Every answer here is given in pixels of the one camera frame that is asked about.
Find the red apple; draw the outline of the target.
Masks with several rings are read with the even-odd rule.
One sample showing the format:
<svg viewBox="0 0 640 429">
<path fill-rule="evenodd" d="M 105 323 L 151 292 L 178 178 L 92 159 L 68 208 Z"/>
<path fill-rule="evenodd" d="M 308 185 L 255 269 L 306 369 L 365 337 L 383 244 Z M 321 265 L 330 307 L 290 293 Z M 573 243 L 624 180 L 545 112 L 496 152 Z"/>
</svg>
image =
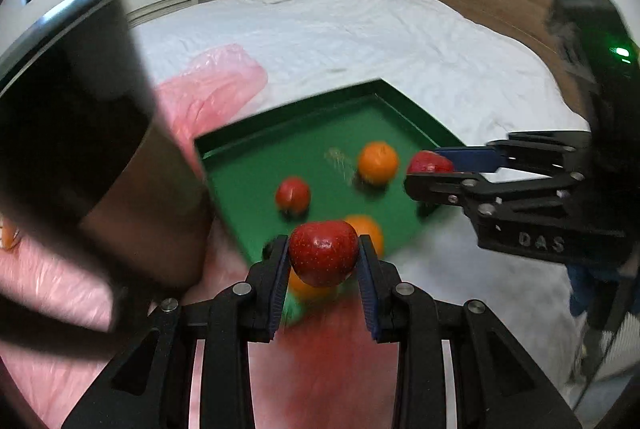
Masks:
<svg viewBox="0 0 640 429">
<path fill-rule="evenodd" d="M 307 222 L 288 237 L 288 258 L 293 270 L 314 288 L 343 283 L 358 257 L 358 234 L 343 220 Z"/>
<path fill-rule="evenodd" d="M 433 151 L 420 151 L 412 156 L 406 174 L 452 174 L 454 171 L 454 163 L 447 157 Z"/>
</svg>

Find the orange in tray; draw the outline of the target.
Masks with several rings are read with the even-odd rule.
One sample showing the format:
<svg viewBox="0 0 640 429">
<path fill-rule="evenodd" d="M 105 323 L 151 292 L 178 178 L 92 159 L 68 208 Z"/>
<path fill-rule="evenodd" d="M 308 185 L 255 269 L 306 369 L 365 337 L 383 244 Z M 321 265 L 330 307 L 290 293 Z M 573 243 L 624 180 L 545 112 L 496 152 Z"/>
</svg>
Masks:
<svg viewBox="0 0 640 429">
<path fill-rule="evenodd" d="M 346 215 L 344 221 L 352 226 L 358 235 L 368 235 L 378 259 L 385 253 L 384 234 L 378 223 L 370 215 Z"/>
<path fill-rule="evenodd" d="M 358 174 L 370 186 L 386 186 L 395 178 L 398 168 L 398 154 L 386 142 L 370 142 L 359 153 Z"/>
</svg>

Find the pink plastic sheet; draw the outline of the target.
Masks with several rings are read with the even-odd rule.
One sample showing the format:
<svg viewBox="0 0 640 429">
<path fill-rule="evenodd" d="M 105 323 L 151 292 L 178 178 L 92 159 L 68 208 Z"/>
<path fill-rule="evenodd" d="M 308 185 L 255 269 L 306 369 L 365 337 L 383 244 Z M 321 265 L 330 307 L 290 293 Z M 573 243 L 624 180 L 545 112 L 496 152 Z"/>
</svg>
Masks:
<svg viewBox="0 0 640 429">
<path fill-rule="evenodd" d="M 1 61 L 1 210 L 58 255 L 106 277 L 115 325 L 101 333 L 1 302 L 14 345 L 108 365 L 66 418 L 70 428 L 181 428 L 192 357 L 204 355 L 201 424 L 254 423 L 247 347 L 272 338 L 284 259 L 250 270 L 248 292 L 166 310 L 201 279 L 212 206 L 160 118 L 130 45 L 55 42 Z"/>
</svg>

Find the green tray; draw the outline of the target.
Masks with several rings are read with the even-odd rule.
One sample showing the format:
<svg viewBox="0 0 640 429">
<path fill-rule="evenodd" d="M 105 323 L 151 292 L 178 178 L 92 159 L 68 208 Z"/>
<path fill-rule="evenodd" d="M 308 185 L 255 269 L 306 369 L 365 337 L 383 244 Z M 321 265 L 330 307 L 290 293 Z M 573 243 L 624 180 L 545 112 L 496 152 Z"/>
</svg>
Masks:
<svg viewBox="0 0 640 429">
<path fill-rule="evenodd" d="M 396 177 L 382 188 L 360 181 L 357 171 L 359 153 L 373 141 L 389 144 L 400 159 Z M 420 234 L 435 210 L 405 193 L 410 158 L 461 143 L 382 79 L 273 108 L 194 142 L 216 212 L 249 263 L 262 258 L 270 239 L 296 226 L 274 201 L 288 177 L 310 187 L 307 220 L 370 215 L 382 227 L 386 253 L 395 253 Z"/>
</svg>

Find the red fruit in tray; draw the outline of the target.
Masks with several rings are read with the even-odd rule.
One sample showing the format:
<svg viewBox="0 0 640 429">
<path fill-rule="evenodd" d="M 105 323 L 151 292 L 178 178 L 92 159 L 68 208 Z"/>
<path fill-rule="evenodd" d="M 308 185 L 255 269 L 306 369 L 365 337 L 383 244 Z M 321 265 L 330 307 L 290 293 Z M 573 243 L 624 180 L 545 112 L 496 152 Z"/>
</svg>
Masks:
<svg viewBox="0 0 640 429">
<path fill-rule="evenodd" d="M 305 215 L 311 202 L 310 187 L 302 178 L 285 178 L 274 194 L 274 201 L 282 214 Z"/>
</svg>

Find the white bed sheet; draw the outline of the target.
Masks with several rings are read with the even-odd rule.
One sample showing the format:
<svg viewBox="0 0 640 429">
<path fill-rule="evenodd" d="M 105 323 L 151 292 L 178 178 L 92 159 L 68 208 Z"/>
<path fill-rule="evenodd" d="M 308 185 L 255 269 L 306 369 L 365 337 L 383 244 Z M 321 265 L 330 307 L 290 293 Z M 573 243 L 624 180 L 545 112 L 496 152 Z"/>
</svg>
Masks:
<svg viewBox="0 0 640 429">
<path fill-rule="evenodd" d="M 154 82 L 210 48 L 242 46 L 268 75 L 246 114 L 382 78 L 468 144 L 510 131 L 585 127 L 532 51 L 436 0 L 219 0 L 139 25 L 134 36 Z M 437 212 L 394 259 L 406 279 L 438 299 L 484 300 L 562 394 L 573 394 L 582 324 L 568 311 L 562 267 L 478 248 L 454 208 Z M 359 303 L 337 302 L 250 348 L 255 403 L 389 407 L 396 362 L 393 347 L 372 341 Z"/>
</svg>

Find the black pink kettle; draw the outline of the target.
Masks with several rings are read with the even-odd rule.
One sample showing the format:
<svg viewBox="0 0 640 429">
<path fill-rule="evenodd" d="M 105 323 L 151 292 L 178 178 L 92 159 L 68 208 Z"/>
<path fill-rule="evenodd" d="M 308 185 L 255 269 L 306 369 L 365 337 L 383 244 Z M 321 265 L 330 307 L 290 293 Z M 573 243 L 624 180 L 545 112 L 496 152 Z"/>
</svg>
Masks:
<svg viewBox="0 0 640 429">
<path fill-rule="evenodd" d="M 160 112 L 122 0 L 64 0 L 1 58 L 1 211 L 93 275 L 130 333 L 202 277 L 208 189 Z"/>
</svg>

